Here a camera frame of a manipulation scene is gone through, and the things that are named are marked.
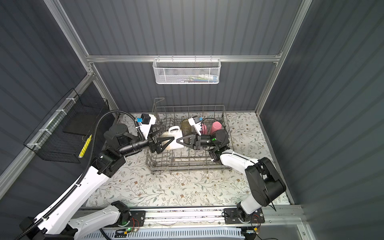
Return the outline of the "yellow transparent cup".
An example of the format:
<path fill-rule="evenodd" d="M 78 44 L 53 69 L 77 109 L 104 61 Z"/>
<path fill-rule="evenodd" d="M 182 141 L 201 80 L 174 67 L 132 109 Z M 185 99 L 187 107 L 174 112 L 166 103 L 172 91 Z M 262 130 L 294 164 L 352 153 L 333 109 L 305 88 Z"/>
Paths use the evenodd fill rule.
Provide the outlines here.
<path fill-rule="evenodd" d="M 182 134 L 184 137 L 188 136 L 192 133 L 192 127 L 191 127 L 188 119 L 182 120 L 181 130 L 182 130 Z"/>

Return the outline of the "white ceramic mug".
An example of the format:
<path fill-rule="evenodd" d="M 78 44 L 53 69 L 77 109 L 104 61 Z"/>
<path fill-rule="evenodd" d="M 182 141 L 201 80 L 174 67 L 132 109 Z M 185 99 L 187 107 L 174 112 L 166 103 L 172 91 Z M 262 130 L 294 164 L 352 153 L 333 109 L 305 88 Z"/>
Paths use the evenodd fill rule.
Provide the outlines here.
<path fill-rule="evenodd" d="M 168 129 L 168 131 L 160 135 L 162 141 L 162 147 L 165 151 L 182 149 L 184 146 L 177 142 L 177 139 L 182 138 L 183 133 L 179 126 L 173 126 Z"/>

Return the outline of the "pink plastic cup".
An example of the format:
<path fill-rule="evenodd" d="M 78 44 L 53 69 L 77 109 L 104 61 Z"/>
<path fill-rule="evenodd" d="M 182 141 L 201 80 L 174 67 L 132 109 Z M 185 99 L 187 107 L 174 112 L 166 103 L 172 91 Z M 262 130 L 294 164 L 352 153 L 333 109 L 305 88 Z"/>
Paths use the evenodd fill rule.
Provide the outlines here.
<path fill-rule="evenodd" d="M 222 128 L 223 128 L 223 125 L 220 122 L 215 121 L 212 123 L 210 134 L 212 135 L 214 132 L 221 130 Z"/>
<path fill-rule="evenodd" d="M 208 134 L 208 128 L 205 124 L 202 124 L 202 130 L 201 130 L 202 135 L 207 135 Z"/>

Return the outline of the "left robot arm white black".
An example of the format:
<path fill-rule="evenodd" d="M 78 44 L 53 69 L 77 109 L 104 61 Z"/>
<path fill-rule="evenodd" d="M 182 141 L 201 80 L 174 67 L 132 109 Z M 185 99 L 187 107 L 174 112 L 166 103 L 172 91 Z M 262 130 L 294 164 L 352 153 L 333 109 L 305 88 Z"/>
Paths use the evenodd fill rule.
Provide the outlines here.
<path fill-rule="evenodd" d="M 157 136 L 163 127 L 156 124 L 154 115 L 142 114 L 136 119 L 130 113 L 118 112 L 133 120 L 137 134 L 130 134 L 124 124 L 115 124 L 104 133 L 105 150 L 95 155 L 96 144 L 92 143 L 90 159 L 79 178 L 48 208 L 36 217 L 22 221 L 23 231 L 16 237 L 18 240 L 24 237 L 30 240 L 78 240 L 108 225 L 129 225 L 132 218 L 130 209 L 120 201 L 84 219 L 73 217 L 92 193 L 126 163 L 126 157 L 146 148 L 160 154 L 175 141 L 174 137 Z"/>

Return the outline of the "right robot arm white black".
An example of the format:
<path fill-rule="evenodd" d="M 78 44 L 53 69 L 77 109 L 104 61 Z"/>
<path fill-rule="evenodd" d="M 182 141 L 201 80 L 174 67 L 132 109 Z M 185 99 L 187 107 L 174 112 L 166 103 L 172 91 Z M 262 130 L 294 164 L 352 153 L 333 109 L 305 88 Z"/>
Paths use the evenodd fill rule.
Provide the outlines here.
<path fill-rule="evenodd" d="M 220 162 L 246 176 L 250 193 L 237 204 L 238 218 L 242 223 L 249 223 L 257 210 L 271 204 L 287 189 L 270 159 L 252 159 L 231 150 L 226 130 L 211 135 L 188 135 L 176 139 L 176 142 L 193 150 L 209 148 L 213 162 Z"/>

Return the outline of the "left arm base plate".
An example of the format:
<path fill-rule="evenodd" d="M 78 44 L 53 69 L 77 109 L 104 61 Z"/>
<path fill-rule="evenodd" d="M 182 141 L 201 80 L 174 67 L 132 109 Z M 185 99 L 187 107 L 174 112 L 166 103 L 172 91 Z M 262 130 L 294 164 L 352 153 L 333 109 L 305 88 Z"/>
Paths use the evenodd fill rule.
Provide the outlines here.
<path fill-rule="evenodd" d="M 105 228 L 140 228 L 144 226 L 144 221 L 146 219 L 146 211 L 130 211 L 128 213 L 123 213 L 118 217 L 118 220 L 114 224 L 106 225 Z"/>

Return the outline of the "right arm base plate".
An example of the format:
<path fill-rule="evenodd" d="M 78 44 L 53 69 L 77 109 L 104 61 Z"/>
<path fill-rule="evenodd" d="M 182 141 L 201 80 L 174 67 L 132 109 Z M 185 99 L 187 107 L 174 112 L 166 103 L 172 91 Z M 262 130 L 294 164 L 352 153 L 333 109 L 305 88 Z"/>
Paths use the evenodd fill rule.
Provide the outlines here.
<path fill-rule="evenodd" d="M 254 211 L 252 214 L 247 214 L 238 208 L 226 208 L 222 212 L 222 217 L 227 225 L 234 224 L 256 224 L 265 223 L 265 218 L 262 209 Z"/>

